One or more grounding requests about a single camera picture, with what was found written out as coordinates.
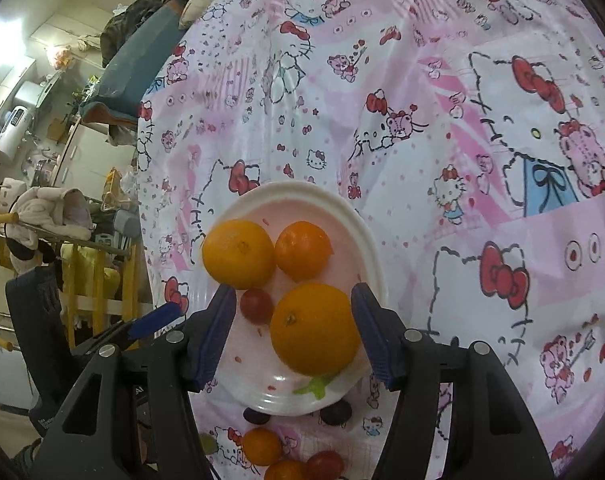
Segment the red fruit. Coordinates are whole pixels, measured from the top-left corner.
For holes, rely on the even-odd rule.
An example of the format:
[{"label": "red fruit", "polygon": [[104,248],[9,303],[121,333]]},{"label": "red fruit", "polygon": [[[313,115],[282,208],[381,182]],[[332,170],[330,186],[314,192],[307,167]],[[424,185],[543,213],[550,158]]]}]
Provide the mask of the red fruit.
[{"label": "red fruit", "polygon": [[240,297],[240,312],[254,325],[268,325],[274,313],[274,302],[265,290],[250,288]]},{"label": "red fruit", "polygon": [[336,480],[345,470],[345,463],[335,451],[316,453],[307,461],[307,475],[311,480]]}]

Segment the metal screw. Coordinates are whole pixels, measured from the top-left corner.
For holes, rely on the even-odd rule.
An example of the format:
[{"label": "metal screw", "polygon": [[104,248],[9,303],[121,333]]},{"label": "metal screw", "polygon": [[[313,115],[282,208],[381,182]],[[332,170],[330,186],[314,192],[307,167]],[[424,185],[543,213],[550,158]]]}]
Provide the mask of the metal screw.
[{"label": "metal screw", "polygon": [[167,339],[170,343],[180,343],[185,338],[185,334],[180,332],[180,330],[172,330],[169,332],[165,339]]},{"label": "metal screw", "polygon": [[116,351],[116,347],[114,345],[105,345],[105,346],[100,347],[100,350],[98,350],[98,353],[100,354],[101,357],[109,357],[109,356],[112,356],[115,351]]},{"label": "metal screw", "polygon": [[489,348],[489,345],[487,343],[484,343],[483,341],[476,341],[476,343],[473,344],[473,349],[476,353],[480,355],[487,355],[489,353],[489,350],[491,350],[491,348]]},{"label": "metal screw", "polygon": [[405,339],[410,343],[417,343],[422,339],[422,334],[415,328],[410,328],[405,331]]}]

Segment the tablecloth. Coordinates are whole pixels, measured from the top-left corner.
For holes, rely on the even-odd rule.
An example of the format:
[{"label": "tablecloth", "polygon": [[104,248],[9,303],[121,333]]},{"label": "tablecloth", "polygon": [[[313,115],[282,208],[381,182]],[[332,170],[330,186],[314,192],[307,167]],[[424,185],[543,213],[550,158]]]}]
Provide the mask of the tablecloth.
[{"label": "tablecloth", "polygon": [[[349,201],[390,304],[440,342],[492,345],[559,473],[605,410],[605,38],[579,0],[215,0],[140,104],[138,181],[154,300],[210,299],[217,215],[297,178]],[[274,417],[286,452],[332,447],[370,478],[397,396],[373,377],[342,428]],[[441,474],[441,385],[428,478]],[[192,398],[223,478],[258,478],[214,380]]]}]

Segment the small orange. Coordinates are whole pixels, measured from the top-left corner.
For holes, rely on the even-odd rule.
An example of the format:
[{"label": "small orange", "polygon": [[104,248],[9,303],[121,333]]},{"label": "small orange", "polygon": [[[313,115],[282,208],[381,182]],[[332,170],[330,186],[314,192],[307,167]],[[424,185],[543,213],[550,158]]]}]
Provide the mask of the small orange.
[{"label": "small orange", "polygon": [[276,264],[294,282],[311,280],[334,253],[326,232],[311,222],[294,222],[276,240]]},{"label": "small orange", "polygon": [[214,227],[202,244],[202,263],[214,280],[239,290],[265,285],[276,270],[271,238],[249,220]]},{"label": "small orange", "polygon": [[311,377],[337,374],[352,362],[360,346],[349,298],[322,283],[305,283],[284,295],[269,332],[280,360]]},{"label": "small orange", "polygon": [[254,428],[243,436],[242,452],[252,464],[272,465],[281,457],[282,445],[273,431]]},{"label": "small orange", "polygon": [[265,480],[307,480],[307,468],[297,460],[281,460],[265,471]]}]

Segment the pink tablecloth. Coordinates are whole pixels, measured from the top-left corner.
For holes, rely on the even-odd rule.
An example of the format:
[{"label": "pink tablecloth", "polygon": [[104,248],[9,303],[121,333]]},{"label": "pink tablecloth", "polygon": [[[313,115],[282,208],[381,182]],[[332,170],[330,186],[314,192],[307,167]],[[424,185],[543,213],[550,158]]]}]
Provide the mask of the pink tablecloth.
[{"label": "pink tablecloth", "polygon": [[[368,222],[406,324],[489,342],[559,472],[605,409],[605,39],[579,0],[216,0],[141,104],[142,227],[156,302],[210,299],[196,252],[265,182],[304,179]],[[369,478],[396,397],[374,378],[345,428],[274,418],[292,456]],[[429,477],[440,474],[441,391]],[[243,406],[194,396],[224,478],[255,478]]]}]

